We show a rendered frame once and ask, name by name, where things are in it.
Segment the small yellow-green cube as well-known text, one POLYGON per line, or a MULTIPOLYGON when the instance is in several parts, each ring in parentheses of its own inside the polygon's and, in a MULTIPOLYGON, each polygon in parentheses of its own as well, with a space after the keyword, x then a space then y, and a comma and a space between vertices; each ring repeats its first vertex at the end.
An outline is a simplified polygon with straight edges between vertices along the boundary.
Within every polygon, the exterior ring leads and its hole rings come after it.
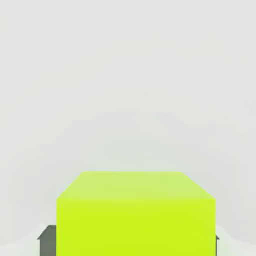
POLYGON ((216 256, 216 200, 178 171, 84 171, 56 200, 56 256, 216 256))

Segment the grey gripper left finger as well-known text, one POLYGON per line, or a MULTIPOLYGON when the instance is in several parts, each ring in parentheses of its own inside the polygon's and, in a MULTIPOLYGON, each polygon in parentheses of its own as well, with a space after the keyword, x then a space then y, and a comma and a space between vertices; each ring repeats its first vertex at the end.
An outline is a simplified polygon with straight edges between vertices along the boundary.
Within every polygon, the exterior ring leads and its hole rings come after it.
POLYGON ((7 256, 57 256, 56 225, 46 225, 19 239, 7 249, 7 256))

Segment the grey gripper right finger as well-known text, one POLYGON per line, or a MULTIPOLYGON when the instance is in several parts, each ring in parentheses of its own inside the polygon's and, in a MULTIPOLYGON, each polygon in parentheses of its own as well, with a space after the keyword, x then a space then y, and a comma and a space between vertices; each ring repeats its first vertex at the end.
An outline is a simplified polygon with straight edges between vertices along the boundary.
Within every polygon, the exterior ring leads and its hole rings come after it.
POLYGON ((217 256, 248 256, 247 246, 231 237, 221 226, 216 226, 217 256))

